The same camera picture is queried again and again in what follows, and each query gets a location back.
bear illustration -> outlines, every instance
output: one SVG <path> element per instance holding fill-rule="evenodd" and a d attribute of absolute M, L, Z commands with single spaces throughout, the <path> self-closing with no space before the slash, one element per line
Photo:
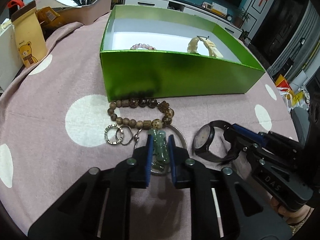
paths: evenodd
<path fill-rule="evenodd" d="M 19 49 L 19 53 L 23 58 L 26 68 L 30 67 L 33 63 L 37 63 L 38 60 L 32 55 L 31 42 L 28 41 L 26 45 L 22 45 Z"/>

wooden bead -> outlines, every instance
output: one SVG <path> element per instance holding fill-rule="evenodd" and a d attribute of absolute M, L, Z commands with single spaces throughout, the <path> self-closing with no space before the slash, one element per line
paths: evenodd
<path fill-rule="evenodd" d="M 113 110 L 115 110 L 116 109 L 116 103 L 115 102 L 111 102 L 110 103 L 110 108 L 112 108 Z"/>
<path fill-rule="evenodd" d="M 162 129 L 162 121 L 160 119 L 154 119 L 151 125 L 154 129 Z"/>
<path fill-rule="evenodd" d="M 118 118 L 117 114 L 112 114 L 111 115 L 111 120 L 115 121 Z"/>
<path fill-rule="evenodd" d="M 137 121 L 137 129 L 143 128 L 143 121 Z"/>
<path fill-rule="evenodd" d="M 140 107 L 146 107 L 148 105 L 148 100 L 145 98 L 139 99 L 138 102 Z"/>
<path fill-rule="evenodd" d="M 130 106 L 131 108 L 136 108 L 138 105 L 139 105 L 139 103 L 138 103 L 138 100 L 137 100 L 137 99 L 131 98 L 131 99 L 129 100 L 129 106 Z"/>
<path fill-rule="evenodd" d="M 122 107 L 128 107 L 129 106 L 129 99 L 122 100 Z"/>
<path fill-rule="evenodd" d="M 122 101 L 121 100 L 117 100 L 116 101 L 116 106 L 117 107 L 121 107 L 122 106 Z"/>
<path fill-rule="evenodd" d="M 115 111 L 112 109 L 112 108 L 109 108 L 108 109 L 108 115 L 112 115 L 112 114 L 114 114 L 115 113 Z"/>
<path fill-rule="evenodd" d="M 135 128 L 135 127 L 136 127 L 136 124 L 137 124 L 137 121 L 134 120 L 134 119 L 131 119 L 131 120 L 129 121 L 129 126 L 130 126 L 131 128 Z"/>
<path fill-rule="evenodd" d="M 169 125 L 172 123 L 172 119 L 170 117 L 167 117 L 167 116 L 164 116 L 162 118 L 162 122 L 165 124 L 165 125 Z"/>
<path fill-rule="evenodd" d="M 144 120 L 143 121 L 143 129 L 144 130 L 150 130 L 152 127 L 151 120 Z"/>
<path fill-rule="evenodd" d="M 169 108 L 169 103 L 167 103 L 166 101 L 162 101 L 162 103 L 158 105 L 158 109 L 161 113 L 164 113 L 168 108 Z"/>
<path fill-rule="evenodd" d="M 130 122 L 129 118 L 124 118 L 123 119 L 123 124 L 124 125 L 129 125 L 129 122 Z"/>
<path fill-rule="evenodd" d="M 122 117 L 118 117 L 118 118 L 116 119 L 116 123 L 117 123 L 118 125 L 121 125 L 121 124 L 123 123 Z"/>
<path fill-rule="evenodd" d="M 148 106 L 150 108 L 155 108 L 158 105 L 157 99 L 149 99 L 148 100 Z"/>
<path fill-rule="evenodd" d="M 167 117 L 172 118 L 174 116 L 174 110 L 169 108 L 164 112 L 164 115 L 167 116 Z"/>

barcode label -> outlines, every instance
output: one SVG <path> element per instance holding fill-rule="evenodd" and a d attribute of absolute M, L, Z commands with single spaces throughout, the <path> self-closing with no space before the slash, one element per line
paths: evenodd
<path fill-rule="evenodd" d="M 50 12 L 50 11 L 47 11 L 47 12 L 45 13 L 45 15 L 47 16 L 47 18 L 48 18 L 49 21 L 51 21 L 51 22 L 56 19 L 56 16 L 55 16 L 52 12 Z"/>

human hand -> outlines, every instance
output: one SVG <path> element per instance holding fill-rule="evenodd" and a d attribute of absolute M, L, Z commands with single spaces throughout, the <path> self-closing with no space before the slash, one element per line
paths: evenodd
<path fill-rule="evenodd" d="M 290 212 L 284 206 L 281 206 L 280 203 L 274 198 L 271 198 L 270 205 L 276 213 L 283 215 L 284 217 L 288 218 L 287 223 L 290 224 L 297 224 L 305 219 L 310 211 L 310 207 L 304 205 L 300 208 L 297 212 Z"/>

door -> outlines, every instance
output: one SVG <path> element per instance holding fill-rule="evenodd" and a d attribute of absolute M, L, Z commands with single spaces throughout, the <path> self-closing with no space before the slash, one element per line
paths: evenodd
<path fill-rule="evenodd" d="M 307 9 L 308 0 L 274 0 L 252 44 L 272 65 L 288 45 Z"/>

